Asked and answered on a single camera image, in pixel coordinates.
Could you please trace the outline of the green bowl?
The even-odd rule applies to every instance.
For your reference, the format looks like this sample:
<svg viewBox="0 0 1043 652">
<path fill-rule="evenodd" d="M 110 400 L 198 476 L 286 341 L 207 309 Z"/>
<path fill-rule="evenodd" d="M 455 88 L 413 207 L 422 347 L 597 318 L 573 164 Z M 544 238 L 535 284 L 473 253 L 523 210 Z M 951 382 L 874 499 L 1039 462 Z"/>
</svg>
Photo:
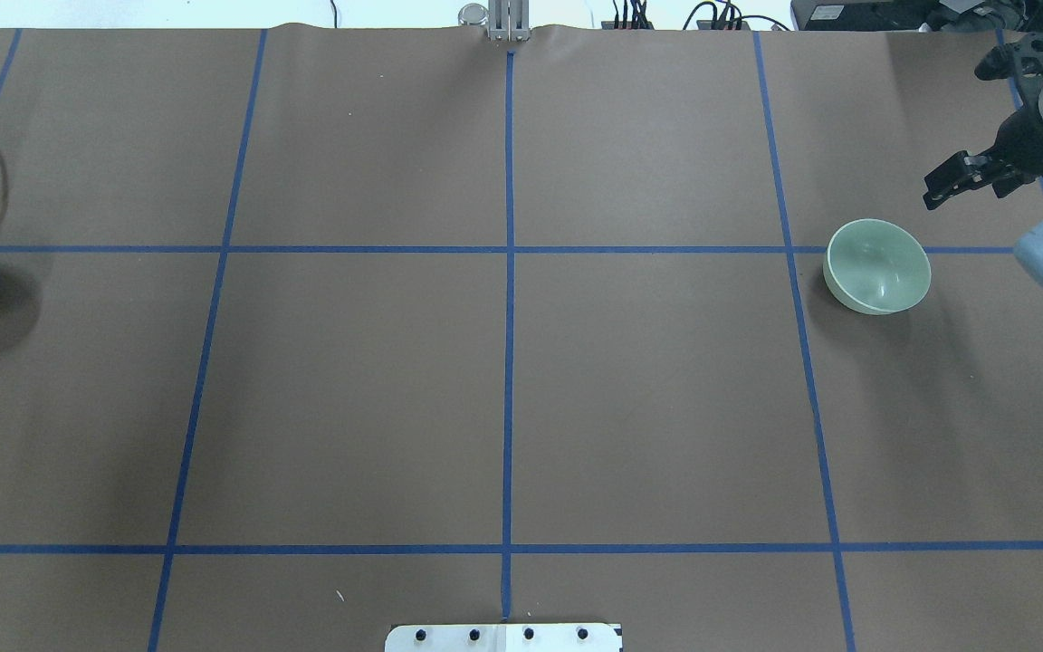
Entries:
<svg viewBox="0 0 1043 652">
<path fill-rule="evenodd" d="M 880 219 L 839 227 L 825 248 L 822 273 L 829 293 L 865 315 L 907 311 L 930 292 L 932 266 L 906 230 Z"/>
</svg>

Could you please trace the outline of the orange black adapter box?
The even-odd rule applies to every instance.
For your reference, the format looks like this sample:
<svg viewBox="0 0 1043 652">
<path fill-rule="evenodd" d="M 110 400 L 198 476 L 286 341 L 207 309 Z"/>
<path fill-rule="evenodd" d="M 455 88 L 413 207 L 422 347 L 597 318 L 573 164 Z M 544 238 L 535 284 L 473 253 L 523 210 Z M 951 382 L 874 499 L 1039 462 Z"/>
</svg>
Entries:
<svg viewBox="0 0 1043 652">
<path fill-rule="evenodd" d="M 632 30 L 653 30 L 653 21 L 648 17 L 648 1 L 612 1 L 613 17 L 603 23 L 604 29 L 632 32 Z"/>
</svg>

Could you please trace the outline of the aluminium frame post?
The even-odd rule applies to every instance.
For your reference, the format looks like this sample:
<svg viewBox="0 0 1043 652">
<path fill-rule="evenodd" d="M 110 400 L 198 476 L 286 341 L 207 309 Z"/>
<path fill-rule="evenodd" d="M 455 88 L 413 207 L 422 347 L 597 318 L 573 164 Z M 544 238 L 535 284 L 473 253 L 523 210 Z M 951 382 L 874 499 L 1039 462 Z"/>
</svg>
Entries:
<svg viewBox="0 0 1043 652">
<path fill-rule="evenodd" d="M 529 0 L 485 1 L 485 32 L 493 42 L 524 42 L 532 34 Z"/>
</svg>

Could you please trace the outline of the small metal tape roll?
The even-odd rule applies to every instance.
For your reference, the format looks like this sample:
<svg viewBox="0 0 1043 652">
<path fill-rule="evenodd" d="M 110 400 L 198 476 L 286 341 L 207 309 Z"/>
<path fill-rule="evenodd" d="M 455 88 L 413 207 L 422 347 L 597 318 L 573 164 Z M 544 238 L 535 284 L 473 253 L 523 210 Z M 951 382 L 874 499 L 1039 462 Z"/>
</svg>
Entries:
<svg viewBox="0 0 1043 652">
<path fill-rule="evenodd" d="M 481 26 L 487 28 L 490 13 L 485 5 L 469 3 L 463 5 L 458 11 L 458 24 L 460 26 Z"/>
</svg>

